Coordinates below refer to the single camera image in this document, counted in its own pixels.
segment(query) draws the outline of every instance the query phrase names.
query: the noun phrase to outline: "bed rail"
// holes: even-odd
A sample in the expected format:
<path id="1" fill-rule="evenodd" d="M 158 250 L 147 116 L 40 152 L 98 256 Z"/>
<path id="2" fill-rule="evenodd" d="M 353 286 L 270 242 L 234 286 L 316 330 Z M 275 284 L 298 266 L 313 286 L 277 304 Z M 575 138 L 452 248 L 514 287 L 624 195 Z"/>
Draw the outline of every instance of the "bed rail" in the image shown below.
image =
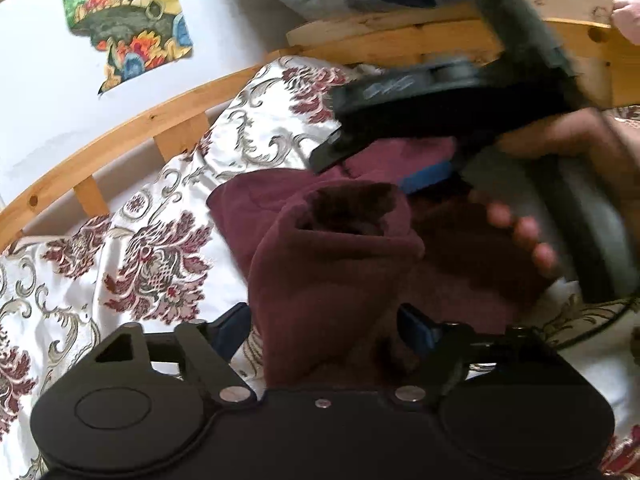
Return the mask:
<path id="1" fill-rule="evenodd" d="M 597 102 L 603 107 L 640 102 L 640 47 L 602 23 L 558 18 L 546 21 L 576 57 L 583 86 Z M 455 52 L 471 54 L 483 62 L 500 52 L 500 43 L 480 20 L 455 20 L 294 46 L 272 52 L 266 60 L 298 54 L 339 64 L 399 66 Z M 0 212 L 0 250 L 22 236 L 29 222 L 71 189 L 89 217 L 108 213 L 94 179 L 96 171 L 151 138 L 165 161 L 191 149 L 209 127 L 205 111 L 235 97 L 259 68 L 255 65 L 185 92 L 75 152 Z"/>

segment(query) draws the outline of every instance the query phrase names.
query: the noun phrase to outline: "maroon towel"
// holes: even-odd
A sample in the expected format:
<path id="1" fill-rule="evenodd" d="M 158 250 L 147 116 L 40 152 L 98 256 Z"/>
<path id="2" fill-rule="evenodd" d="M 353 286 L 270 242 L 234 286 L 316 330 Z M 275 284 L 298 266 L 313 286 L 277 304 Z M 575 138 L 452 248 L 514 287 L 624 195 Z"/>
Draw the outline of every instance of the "maroon towel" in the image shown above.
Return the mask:
<path id="1" fill-rule="evenodd" d="M 486 224 L 481 206 L 428 194 L 408 201 L 390 184 L 451 151 L 449 140 L 377 142 L 320 176 L 255 171 L 210 195 L 248 280 L 269 386 L 340 360 L 375 368 L 372 354 L 391 341 L 401 301 L 436 320 L 500 332 L 548 285 L 507 232 Z M 387 351 L 406 364 L 402 348 Z"/>

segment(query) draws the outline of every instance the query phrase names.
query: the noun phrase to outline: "finger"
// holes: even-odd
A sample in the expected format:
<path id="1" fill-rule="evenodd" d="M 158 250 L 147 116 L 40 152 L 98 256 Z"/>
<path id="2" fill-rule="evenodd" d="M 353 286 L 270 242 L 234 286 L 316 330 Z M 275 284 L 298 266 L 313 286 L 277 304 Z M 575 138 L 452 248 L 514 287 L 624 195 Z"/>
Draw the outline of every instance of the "finger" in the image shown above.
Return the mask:
<path id="1" fill-rule="evenodd" d="M 549 244 L 538 244 L 531 253 L 533 263 L 547 278 L 555 278 L 558 275 L 558 256 Z"/>
<path id="2" fill-rule="evenodd" d="M 588 149 L 593 132 L 603 128 L 595 113 L 588 108 L 537 121 L 500 136 L 498 148 L 521 158 L 538 158 L 549 153 L 580 155 Z"/>
<path id="3" fill-rule="evenodd" d="M 486 207 L 486 219 L 490 225 L 506 229 L 513 223 L 513 215 L 508 205 L 502 202 L 491 202 Z"/>
<path id="4" fill-rule="evenodd" d="M 513 241 L 527 251 L 532 251 L 540 240 L 540 228 L 538 222 L 531 216 L 518 219 L 513 228 Z"/>

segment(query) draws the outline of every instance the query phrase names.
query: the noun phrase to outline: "floral bedspread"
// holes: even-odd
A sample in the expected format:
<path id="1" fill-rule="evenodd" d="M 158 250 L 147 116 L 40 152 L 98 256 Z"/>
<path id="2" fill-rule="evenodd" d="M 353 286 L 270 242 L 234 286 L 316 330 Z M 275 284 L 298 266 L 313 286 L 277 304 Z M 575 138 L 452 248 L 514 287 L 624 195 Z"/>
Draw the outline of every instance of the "floral bedspread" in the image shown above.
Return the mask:
<path id="1" fill-rule="evenodd" d="M 0 256 L 0 478 L 43 474 L 29 428 L 34 403 L 116 327 L 135 320 L 147 332 L 169 331 L 185 320 L 213 320 L 246 300 L 205 200 L 239 173 L 304 168 L 311 149 L 337 128 L 326 90 L 356 76 L 300 57 L 268 64 L 193 152 L 174 157 L 119 211 L 90 219 L 71 237 L 24 238 Z M 640 454 L 640 430 L 629 437 L 640 422 L 629 306 L 583 305 L 574 284 L 556 283 L 530 320 L 550 343 L 568 346 L 565 357 L 612 402 L 619 435 L 606 468 L 627 473 Z M 263 389 L 257 333 L 232 365 Z"/>

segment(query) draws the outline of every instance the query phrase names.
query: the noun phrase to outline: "metal rivet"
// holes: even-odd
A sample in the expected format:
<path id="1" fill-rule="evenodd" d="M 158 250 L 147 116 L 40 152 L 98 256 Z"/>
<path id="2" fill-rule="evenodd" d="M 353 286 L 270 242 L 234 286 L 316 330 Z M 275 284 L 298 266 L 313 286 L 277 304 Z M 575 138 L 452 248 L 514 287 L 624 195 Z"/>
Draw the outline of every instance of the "metal rivet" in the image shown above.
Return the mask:
<path id="1" fill-rule="evenodd" d="M 228 386 L 220 390 L 220 399 L 225 402 L 242 402 L 251 397 L 251 390 L 244 386 Z"/>
<path id="2" fill-rule="evenodd" d="M 331 406 L 331 401 L 329 399 L 316 400 L 316 408 L 328 408 L 329 406 Z"/>
<path id="3" fill-rule="evenodd" d="M 427 392 L 418 386 L 400 386 L 396 390 L 396 397 L 404 402 L 418 402 L 423 400 L 426 395 Z"/>

